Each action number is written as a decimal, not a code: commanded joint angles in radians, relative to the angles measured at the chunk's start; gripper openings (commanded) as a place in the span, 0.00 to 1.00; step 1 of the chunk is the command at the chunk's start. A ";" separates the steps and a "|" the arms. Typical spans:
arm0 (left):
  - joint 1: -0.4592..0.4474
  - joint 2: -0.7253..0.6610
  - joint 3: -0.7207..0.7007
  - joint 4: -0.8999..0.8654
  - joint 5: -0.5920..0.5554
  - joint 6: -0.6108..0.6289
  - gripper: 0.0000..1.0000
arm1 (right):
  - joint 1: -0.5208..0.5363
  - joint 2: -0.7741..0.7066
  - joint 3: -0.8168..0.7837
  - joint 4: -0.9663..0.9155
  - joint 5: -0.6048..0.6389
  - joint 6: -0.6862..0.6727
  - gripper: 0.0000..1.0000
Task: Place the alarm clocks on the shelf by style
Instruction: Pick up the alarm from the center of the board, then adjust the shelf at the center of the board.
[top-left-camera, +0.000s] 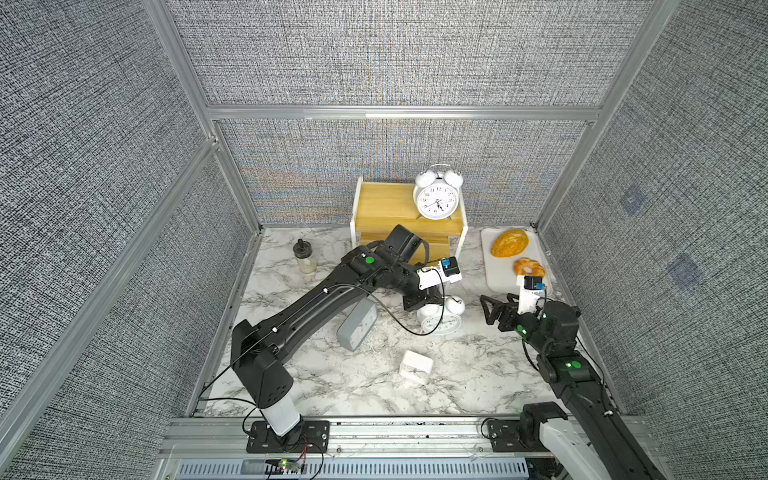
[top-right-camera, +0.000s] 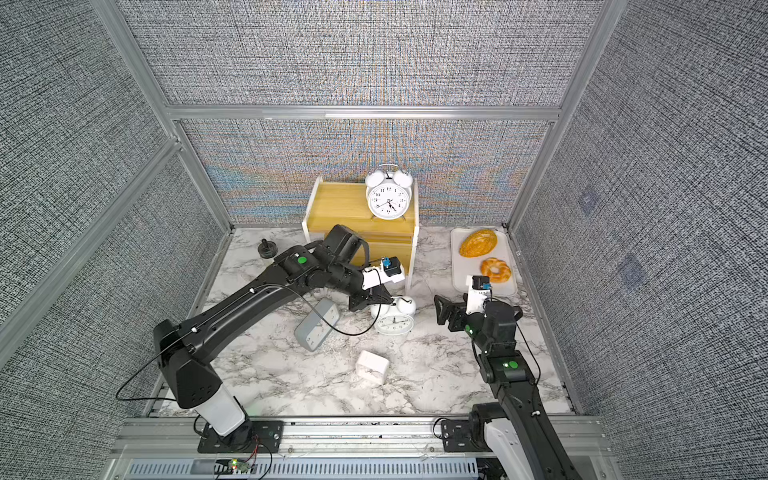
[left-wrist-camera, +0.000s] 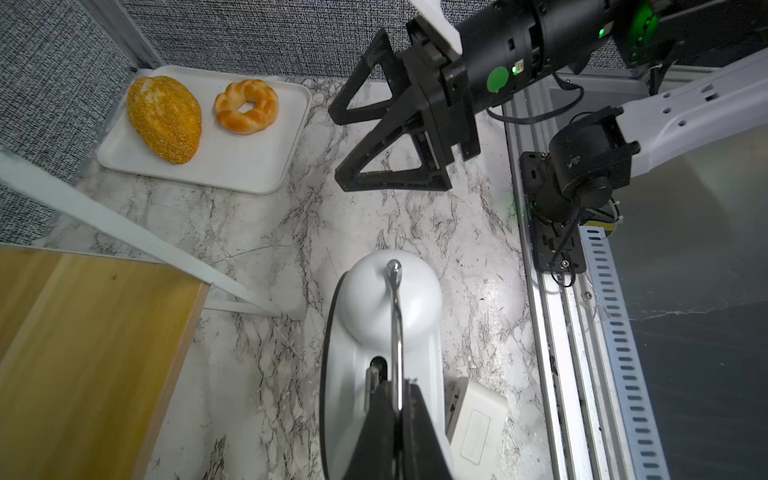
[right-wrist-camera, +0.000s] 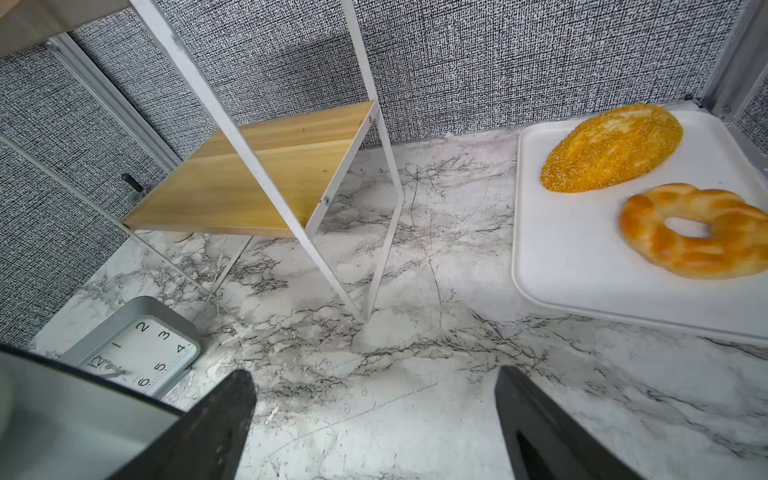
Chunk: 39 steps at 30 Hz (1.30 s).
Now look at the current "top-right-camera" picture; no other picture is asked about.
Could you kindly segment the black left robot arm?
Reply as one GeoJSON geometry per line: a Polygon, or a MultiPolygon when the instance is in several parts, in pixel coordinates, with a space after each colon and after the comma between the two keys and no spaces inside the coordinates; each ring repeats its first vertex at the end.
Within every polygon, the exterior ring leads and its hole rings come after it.
{"type": "Polygon", "coordinates": [[[392,301],[388,283],[399,283],[405,269],[396,257],[376,265],[352,260],[368,243],[344,225],[322,240],[278,254],[254,280],[223,301],[175,325],[164,320],[153,330],[157,365],[182,409],[205,422],[200,450],[240,453],[255,449],[257,434],[244,407],[224,386],[212,366],[238,336],[284,305],[316,289],[331,288],[348,296],[355,312],[392,301]]]}

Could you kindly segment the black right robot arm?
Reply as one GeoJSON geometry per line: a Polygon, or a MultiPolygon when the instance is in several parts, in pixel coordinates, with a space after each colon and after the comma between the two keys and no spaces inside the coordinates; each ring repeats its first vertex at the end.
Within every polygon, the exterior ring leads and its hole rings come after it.
{"type": "Polygon", "coordinates": [[[517,349],[522,308],[485,299],[470,312],[467,300],[440,295],[434,304],[438,324],[470,337],[481,377],[496,399],[472,407],[471,441],[493,452],[509,479],[579,479],[542,406],[538,381],[517,349]]]}

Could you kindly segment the white twin-bell alarm clock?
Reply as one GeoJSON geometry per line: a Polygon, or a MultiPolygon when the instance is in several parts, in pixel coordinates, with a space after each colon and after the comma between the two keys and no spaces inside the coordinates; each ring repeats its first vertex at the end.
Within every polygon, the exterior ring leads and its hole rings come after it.
{"type": "Polygon", "coordinates": [[[413,198],[414,178],[397,164],[379,164],[365,178],[366,203],[381,220],[403,218],[413,198]]]}

